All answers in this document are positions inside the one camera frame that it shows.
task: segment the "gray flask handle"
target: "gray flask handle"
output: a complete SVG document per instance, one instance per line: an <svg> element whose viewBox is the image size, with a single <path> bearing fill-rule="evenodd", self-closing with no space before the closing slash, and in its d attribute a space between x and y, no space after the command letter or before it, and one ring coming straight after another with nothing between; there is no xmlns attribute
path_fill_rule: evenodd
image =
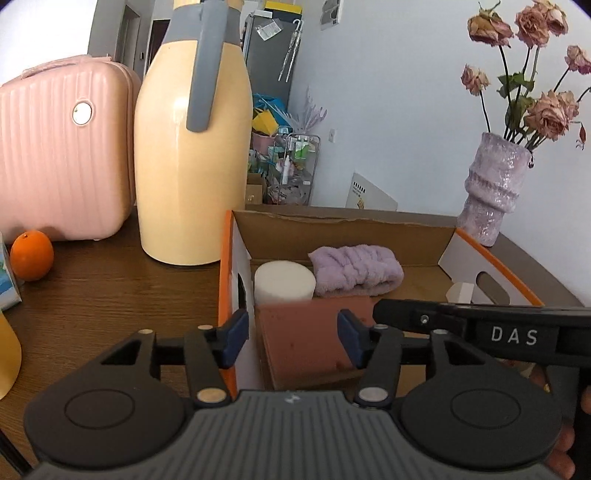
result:
<svg viewBox="0 0 591 480"><path fill-rule="evenodd" d="M203 4L203 28L197 43L187 110L187 130L191 132L205 132L209 127L227 23L228 5L224 0Z"/></svg>

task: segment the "cardboard box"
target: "cardboard box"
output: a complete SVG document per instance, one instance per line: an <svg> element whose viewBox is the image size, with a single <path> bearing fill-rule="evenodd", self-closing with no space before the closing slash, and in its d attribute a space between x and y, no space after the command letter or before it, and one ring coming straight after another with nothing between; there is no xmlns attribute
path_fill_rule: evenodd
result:
<svg viewBox="0 0 591 480"><path fill-rule="evenodd" d="M261 205L267 193L267 182L258 173L249 173L246 180L246 204Z"/></svg>
<svg viewBox="0 0 591 480"><path fill-rule="evenodd" d="M0 233L0 312L21 301L8 258L8 251Z"/></svg>
<svg viewBox="0 0 591 480"><path fill-rule="evenodd" d="M290 260L311 267L308 253L318 247L382 245L394 252L405 274L402 285L385 297L446 301L449 288L464 282L475 284L475 303L490 304L493 295L487 295L482 290L485 284L479 281L486 274L510 304L542 304L506 266L461 230L390 222L384 220L384 212L376 212L380 220L368 218L367 212L363 218L355 210L343 209L342 213L347 218L228 212L220 264L219 323L239 307L247 308L251 317L250 338L235 369L226 376L234 391L265 387L265 352L257 342L253 279L256 269L268 261ZM404 366L398 393L405 394L422 381L424 367Z"/></svg>

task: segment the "purple vase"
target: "purple vase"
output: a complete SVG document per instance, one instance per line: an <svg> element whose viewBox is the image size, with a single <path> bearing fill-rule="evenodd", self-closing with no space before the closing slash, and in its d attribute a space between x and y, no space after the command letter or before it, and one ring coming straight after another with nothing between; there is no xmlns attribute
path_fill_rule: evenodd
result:
<svg viewBox="0 0 591 480"><path fill-rule="evenodd" d="M530 161L526 148L499 135L482 134L466 179L468 198L457 218L458 227L485 247L492 247L503 217L515 211Z"/></svg>

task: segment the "sticker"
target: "sticker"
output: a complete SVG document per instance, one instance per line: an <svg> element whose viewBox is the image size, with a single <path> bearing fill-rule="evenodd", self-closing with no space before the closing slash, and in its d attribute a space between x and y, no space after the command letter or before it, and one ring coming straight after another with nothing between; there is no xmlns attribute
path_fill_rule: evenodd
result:
<svg viewBox="0 0 591 480"><path fill-rule="evenodd" d="M270 20L266 25L259 25L256 28L256 32L259 36L263 39L263 41L267 41L270 38L273 38L275 35L281 32L283 27L280 24L280 20Z"/></svg>
<svg viewBox="0 0 591 480"><path fill-rule="evenodd" d="M76 125L86 125L92 117L92 107L86 102L80 102L74 107L72 120Z"/></svg>
<svg viewBox="0 0 591 480"><path fill-rule="evenodd" d="M487 351L503 351L502 358L514 358L519 351L554 353L558 342L558 327L508 323L477 322L476 344Z"/></svg>

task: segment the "finger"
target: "finger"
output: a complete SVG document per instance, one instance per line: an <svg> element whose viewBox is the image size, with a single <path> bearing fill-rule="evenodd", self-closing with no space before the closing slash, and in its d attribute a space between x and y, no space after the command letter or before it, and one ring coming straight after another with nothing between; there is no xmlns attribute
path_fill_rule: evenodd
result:
<svg viewBox="0 0 591 480"><path fill-rule="evenodd" d="M539 366L535 365L534 369L531 371L530 380L532 383L535 383L537 386L544 388L548 380L546 378L545 370Z"/></svg>
<svg viewBox="0 0 591 480"><path fill-rule="evenodd" d="M581 397L581 408L583 411L591 415L591 385L585 388L583 396Z"/></svg>
<svg viewBox="0 0 591 480"><path fill-rule="evenodd" d="M574 443L574 428L568 425L562 425L558 442L556 442L555 450L559 452L568 452Z"/></svg>
<svg viewBox="0 0 591 480"><path fill-rule="evenodd" d="M564 452L553 451L546 460L546 465L565 480L570 480L574 475L574 462Z"/></svg>

